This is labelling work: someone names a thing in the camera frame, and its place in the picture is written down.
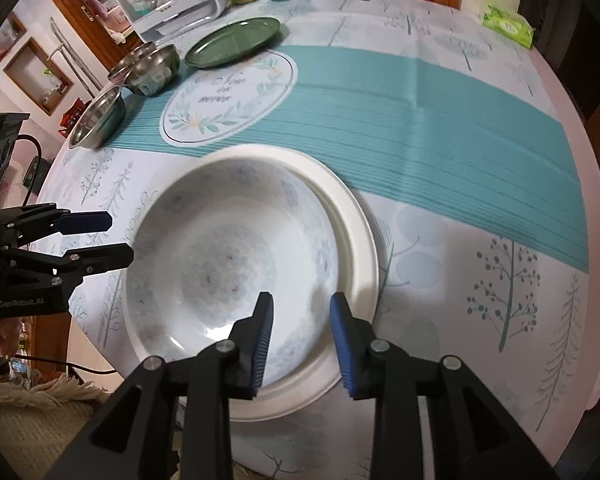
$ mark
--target round table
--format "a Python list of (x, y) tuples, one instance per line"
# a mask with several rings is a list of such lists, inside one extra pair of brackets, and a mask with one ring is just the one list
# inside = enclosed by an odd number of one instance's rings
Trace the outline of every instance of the round table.
[[(113, 227), (36, 250), (131, 240), (170, 182), (224, 146), (307, 152), (367, 214), (379, 336), (417, 357), (459, 355), (555, 463), (600, 365), (600, 172), (555, 74), (535, 50), (421, 0), (261, 0), (174, 44), (183, 55), (251, 16), (278, 18), (282, 42), (231, 68), (183, 69), (156, 98), (128, 96), (100, 150), (65, 144), (40, 202), (107, 210)], [(70, 306), (127, 375), (138, 358), (125, 272), (86, 279)], [(337, 384), (289, 416), (233, 424), (234, 458), (277, 478), (368, 478), (372, 420), (373, 403)]]

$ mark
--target metal bowl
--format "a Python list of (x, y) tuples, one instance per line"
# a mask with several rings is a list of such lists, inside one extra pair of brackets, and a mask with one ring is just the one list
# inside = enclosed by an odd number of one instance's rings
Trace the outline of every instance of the metal bowl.
[(176, 79), (180, 57), (173, 45), (164, 46), (138, 61), (125, 78), (134, 94), (153, 96)]
[(93, 100), (71, 130), (69, 149), (97, 148), (110, 137), (125, 116), (121, 92), (116, 85)]
[(122, 85), (126, 75), (131, 72), (131, 69), (134, 67), (134, 65), (147, 54), (154, 52), (155, 49), (156, 47), (153, 41), (149, 41), (149, 43), (137, 46), (110, 70), (107, 78), (114, 85)]

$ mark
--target floral bowl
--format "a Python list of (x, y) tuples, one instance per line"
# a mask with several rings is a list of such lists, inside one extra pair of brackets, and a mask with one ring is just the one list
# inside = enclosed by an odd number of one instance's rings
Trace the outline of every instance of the floral bowl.
[(338, 283), (331, 223), (311, 189), (270, 162), (203, 162), (157, 199), (132, 245), (126, 318), (139, 354), (197, 354), (227, 338), (266, 290), (266, 385), (295, 370), (328, 323)]

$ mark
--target metal screw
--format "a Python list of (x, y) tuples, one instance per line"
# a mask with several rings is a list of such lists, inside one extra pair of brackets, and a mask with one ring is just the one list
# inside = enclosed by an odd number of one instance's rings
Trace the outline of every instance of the metal screw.
[(157, 370), (163, 363), (164, 360), (161, 357), (150, 355), (147, 359), (142, 361), (142, 367), (144, 367), (145, 370)]
[(462, 361), (455, 355), (448, 355), (442, 359), (442, 365), (447, 370), (459, 370), (462, 368)]
[(386, 352), (390, 348), (389, 343), (384, 339), (374, 339), (369, 346), (374, 352), (378, 353)]
[(222, 341), (218, 341), (216, 343), (216, 350), (226, 354), (235, 348), (235, 343), (230, 339), (222, 339)]

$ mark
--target shelf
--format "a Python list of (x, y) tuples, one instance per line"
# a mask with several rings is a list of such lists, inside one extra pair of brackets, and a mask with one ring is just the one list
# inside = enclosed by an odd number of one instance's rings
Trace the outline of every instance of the shelf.
[(13, 56), (4, 72), (49, 116), (74, 85), (33, 38)]
[(4, 21), (5, 25), (0, 28), (0, 62), (27, 32), (26, 27), (13, 12)]

